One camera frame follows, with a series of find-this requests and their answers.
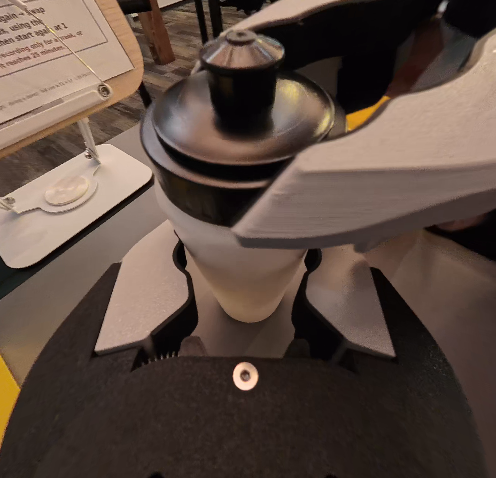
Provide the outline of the black bottle lid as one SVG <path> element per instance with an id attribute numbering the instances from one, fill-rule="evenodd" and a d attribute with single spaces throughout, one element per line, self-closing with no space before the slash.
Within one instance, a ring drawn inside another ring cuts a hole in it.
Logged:
<path id="1" fill-rule="evenodd" d="M 231 30 L 148 108 L 141 142 L 173 206 L 232 227 L 298 153 L 345 133 L 330 94 L 284 59 L 279 41 Z"/>

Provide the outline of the wooden furniture leg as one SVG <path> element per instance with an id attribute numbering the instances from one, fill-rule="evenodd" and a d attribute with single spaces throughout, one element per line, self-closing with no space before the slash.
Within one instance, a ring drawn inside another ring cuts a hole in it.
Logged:
<path id="1" fill-rule="evenodd" d="M 165 66 L 175 61 L 175 55 L 158 2 L 149 0 L 149 3 L 150 11 L 138 13 L 138 19 L 155 64 Z"/>

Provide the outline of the white plastic bottle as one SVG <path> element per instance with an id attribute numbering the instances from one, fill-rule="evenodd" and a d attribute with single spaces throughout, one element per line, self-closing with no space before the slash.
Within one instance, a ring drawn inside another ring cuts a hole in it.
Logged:
<path id="1" fill-rule="evenodd" d="M 186 214 L 172 204 L 158 183 L 154 187 L 158 205 L 225 313 L 245 323 L 260 322 L 273 314 L 307 250 L 242 247 L 230 228 Z"/>

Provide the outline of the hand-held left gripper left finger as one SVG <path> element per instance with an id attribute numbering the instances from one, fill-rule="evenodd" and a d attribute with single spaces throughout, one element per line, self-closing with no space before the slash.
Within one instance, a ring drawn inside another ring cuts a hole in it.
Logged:
<path id="1" fill-rule="evenodd" d="M 137 347 L 160 356 L 154 336 L 194 298 L 191 277 L 177 254 L 183 251 L 171 223 L 162 223 L 127 252 L 96 340 L 97 355 Z"/>

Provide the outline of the black textured pad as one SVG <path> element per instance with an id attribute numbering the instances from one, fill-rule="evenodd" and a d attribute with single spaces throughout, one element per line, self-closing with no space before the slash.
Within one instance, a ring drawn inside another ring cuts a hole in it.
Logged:
<path id="1" fill-rule="evenodd" d="M 460 246 L 495 261 L 495 211 L 490 212 L 475 226 L 456 231 L 442 230 L 438 226 L 427 227 L 427 231 L 452 240 Z"/>

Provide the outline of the wooden edged instruction board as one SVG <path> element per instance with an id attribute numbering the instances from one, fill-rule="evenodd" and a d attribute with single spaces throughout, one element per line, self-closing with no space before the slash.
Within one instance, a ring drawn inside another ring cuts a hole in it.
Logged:
<path id="1" fill-rule="evenodd" d="M 134 94 L 143 73 L 117 0 L 1 0 L 1 158 Z"/>

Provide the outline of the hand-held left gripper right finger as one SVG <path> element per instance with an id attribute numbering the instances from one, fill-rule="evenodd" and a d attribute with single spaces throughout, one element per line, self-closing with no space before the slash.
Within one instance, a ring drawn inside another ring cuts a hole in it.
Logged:
<path id="1" fill-rule="evenodd" d="M 310 249 L 292 307 L 295 340 L 318 360 L 342 360 L 349 350 L 394 359 L 373 274 L 353 248 Z"/>

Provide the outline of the yellow plastic bin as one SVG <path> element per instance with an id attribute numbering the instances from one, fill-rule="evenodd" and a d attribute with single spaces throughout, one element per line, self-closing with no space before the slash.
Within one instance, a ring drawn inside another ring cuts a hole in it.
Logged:
<path id="1" fill-rule="evenodd" d="M 346 114 L 346 133 L 362 126 L 384 103 L 387 103 L 390 99 L 391 98 L 389 96 L 385 95 L 372 106 Z"/>
<path id="2" fill-rule="evenodd" d="M 1 357 L 1 444 L 19 392 L 19 385 Z"/>

